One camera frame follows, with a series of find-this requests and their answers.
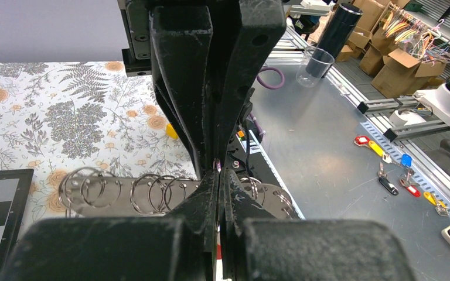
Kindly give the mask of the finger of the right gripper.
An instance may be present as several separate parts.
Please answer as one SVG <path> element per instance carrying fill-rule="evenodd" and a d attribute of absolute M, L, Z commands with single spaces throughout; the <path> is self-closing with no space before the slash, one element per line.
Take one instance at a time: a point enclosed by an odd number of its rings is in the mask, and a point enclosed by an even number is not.
<path fill-rule="evenodd" d="M 213 157 L 224 162 L 229 140 L 259 70 L 286 30 L 282 1 L 222 1 L 212 58 Z"/>
<path fill-rule="evenodd" d="M 213 36 L 206 5 L 157 4 L 149 17 L 151 39 L 168 103 L 168 118 L 187 149 L 195 175 L 206 172 L 205 78 Z"/>

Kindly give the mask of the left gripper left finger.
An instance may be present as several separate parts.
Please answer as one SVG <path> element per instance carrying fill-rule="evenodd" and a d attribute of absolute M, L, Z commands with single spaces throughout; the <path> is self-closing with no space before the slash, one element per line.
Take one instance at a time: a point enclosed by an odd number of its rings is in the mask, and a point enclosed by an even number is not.
<path fill-rule="evenodd" d="M 219 173 L 162 217 L 53 218 L 33 224 L 1 280 L 215 280 Z"/>

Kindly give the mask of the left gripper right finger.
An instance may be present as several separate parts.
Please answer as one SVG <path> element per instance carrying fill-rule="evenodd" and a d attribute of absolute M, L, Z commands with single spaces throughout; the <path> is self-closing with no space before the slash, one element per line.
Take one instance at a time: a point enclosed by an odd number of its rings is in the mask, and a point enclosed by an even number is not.
<path fill-rule="evenodd" d="M 365 220 L 278 219 L 220 172 L 223 276 L 231 280 L 414 280 L 398 238 Z"/>

